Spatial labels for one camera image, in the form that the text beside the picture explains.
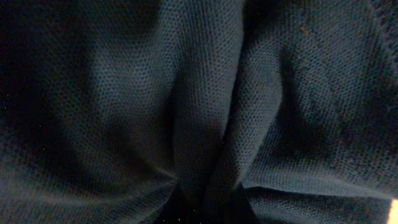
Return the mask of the navy blue garment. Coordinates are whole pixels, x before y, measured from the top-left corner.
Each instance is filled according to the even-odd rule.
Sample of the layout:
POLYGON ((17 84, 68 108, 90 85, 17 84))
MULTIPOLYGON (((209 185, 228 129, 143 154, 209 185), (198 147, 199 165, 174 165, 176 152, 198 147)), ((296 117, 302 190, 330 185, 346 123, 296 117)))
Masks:
POLYGON ((386 223, 397 2, 2 1, 2 223, 386 223))

